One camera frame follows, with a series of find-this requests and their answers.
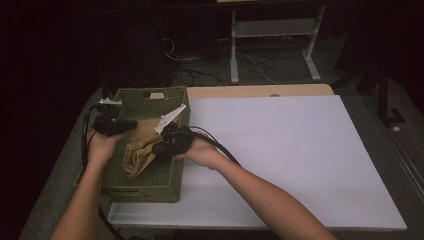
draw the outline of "white board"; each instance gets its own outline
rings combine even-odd
[[[339,96],[190,100],[209,131],[256,175],[300,200],[329,228],[406,229]],[[266,227],[218,173],[185,161],[175,204],[114,203],[122,227]]]

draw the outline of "gray floor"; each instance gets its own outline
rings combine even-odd
[[[313,53],[313,59],[322,77],[322,83],[331,84],[345,76],[347,73],[333,69],[345,39],[319,39]],[[219,60],[198,59],[196,56],[178,56],[180,66],[176,71],[174,85],[221,85],[229,84],[230,72],[228,62],[228,48],[222,44],[222,53]],[[240,85],[269,85],[273,81],[277,84],[314,84],[310,79],[300,50],[307,44],[306,39],[251,39],[239,43],[239,77]],[[361,96],[356,92],[356,86],[360,77],[335,89],[340,95],[357,131],[380,173],[387,189],[394,199],[400,213],[402,214],[408,230],[400,232],[364,232],[360,230],[335,230],[338,239],[424,239],[424,204],[421,195],[417,193],[419,186],[414,184],[414,177],[418,175],[408,172],[415,166],[417,172],[424,175],[424,118],[413,106],[405,90],[395,82],[390,82],[389,106],[396,107],[406,119],[406,123],[393,124],[392,127],[400,127],[400,131],[394,132],[392,128],[384,127],[377,116],[377,93]],[[78,129],[74,129],[70,138],[78,137]],[[65,146],[61,158],[75,155],[79,152],[79,145]],[[78,172],[77,165],[58,161],[55,166],[61,171],[72,173]],[[68,186],[73,177],[68,179],[61,177],[59,188],[71,189]],[[51,233],[61,211],[66,206],[71,194],[62,196],[62,200],[51,202],[52,194],[60,194],[58,183],[54,182],[52,176],[41,195],[39,201],[30,216],[20,239],[45,239]],[[114,239],[108,230],[99,223],[99,239]],[[142,236],[146,239],[172,239],[172,230],[149,230],[149,229],[122,229],[124,237],[133,235]],[[200,233],[200,238],[205,239],[206,233]],[[235,239],[234,235],[225,238],[222,232],[221,239]],[[253,239],[244,234],[243,239]]]

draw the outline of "green plastic crate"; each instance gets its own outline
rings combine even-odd
[[[162,93],[163,98],[150,98],[152,93]],[[188,125],[190,105],[185,87],[119,89],[115,101],[122,101],[121,120],[159,118],[184,103],[187,107],[179,119],[179,126]],[[139,176],[128,178],[121,163],[129,137],[122,139],[105,172],[102,201],[175,203],[180,199],[183,161],[155,159]]]

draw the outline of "dark background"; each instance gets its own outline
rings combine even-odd
[[[140,1],[128,2],[140,5]],[[405,87],[424,112],[424,83],[420,75],[424,67],[424,26],[420,25],[418,5],[418,0],[408,4],[333,1],[327,7],[320,35],[351,33],[337,68],[354,71],[378,56],[384,60],[389,75]],[[98,6],[114,7],[113,1],[88,5],[42,0],[1,3],[1,239],[18,238],[82,107],[105,79],[114,79],[114,87],[169,84],[172,72],[164,70],[167,63],[157,53],[163,46],[160,33],[152,27],[156,17],[119,18],[108,25],[110,16],[85,12]],[[165,32],[174,39],[186,39],[187,43],[199,40],[196,36],[210,40],[226,34],[223,29],[228,25],[221,24],[227,24],[228,12],[202,20],[191,18],[193,14],[169,14]],[[140,22],[150,24],[142,26]],[[193,27],[198,34],[186,34]],[[140,28],[146,29],[146,34],[140,34]],[[118,58],[102,47],[99,35]],[[129,51],[137,46],[129,38],[141,38],[144,44]],[[213,41],[205,43],[213,49]],[[187,51],[195,51],[189,46]],[[122,59],[131,69],[118,61]],[[141,64],[131,65],[131,59]]]

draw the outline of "black wire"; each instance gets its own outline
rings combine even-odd
[[[200,133],[195,133],[195,132],[174,132],[174,133],[170,133],[170,135],[191,135],[197,138],[200,138],[212,145],[214,145],[215,147],[217,147],[219,150],[221,150],[232,162],[236,163],[237,165],[239,165],[241,167],[241,164],[237,161],[237,159],[231,154],[230,151],[228,151],[228,149],[226,149],[224,146],[222,146],[219,142],[214,141],[213,139],[208,138],[205,135],[202,135]]]
[[[211,138],[212,138],[215,142],[218,142],[218,140],[216,140],[216,138],[214,138],[214,137],[212,136],[212,134],[210,134],[208,131],[206,131],[205,129],[203,129],[203,128],[201,128],[201,127],[188,126],[188,128],[196,128],[196,129],[200,129],[200,130],[202,130],[203,132],[207,133],[207,134],[209,135],[209,137],[211,137]]]

